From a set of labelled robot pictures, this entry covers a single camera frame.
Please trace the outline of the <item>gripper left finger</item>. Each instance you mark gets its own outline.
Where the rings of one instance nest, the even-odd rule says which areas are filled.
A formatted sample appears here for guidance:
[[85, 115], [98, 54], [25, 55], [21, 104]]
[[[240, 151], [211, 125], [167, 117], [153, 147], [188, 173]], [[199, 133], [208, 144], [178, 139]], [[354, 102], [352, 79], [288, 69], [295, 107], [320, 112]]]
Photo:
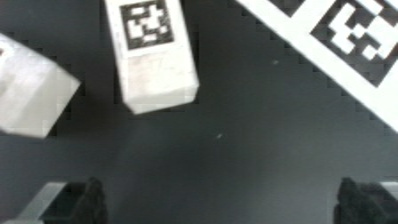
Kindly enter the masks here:
[[48, 182], [16, 220], [21, 224], [107, 224], [101, 181]]

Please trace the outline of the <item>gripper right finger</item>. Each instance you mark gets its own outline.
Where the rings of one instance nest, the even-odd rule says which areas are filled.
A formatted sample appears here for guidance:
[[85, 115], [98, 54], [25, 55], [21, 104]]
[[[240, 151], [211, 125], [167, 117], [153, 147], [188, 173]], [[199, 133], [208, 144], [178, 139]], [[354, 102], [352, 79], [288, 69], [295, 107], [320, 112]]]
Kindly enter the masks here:
[[334, 224], [398, 224], [398, 181], [341, 179]]

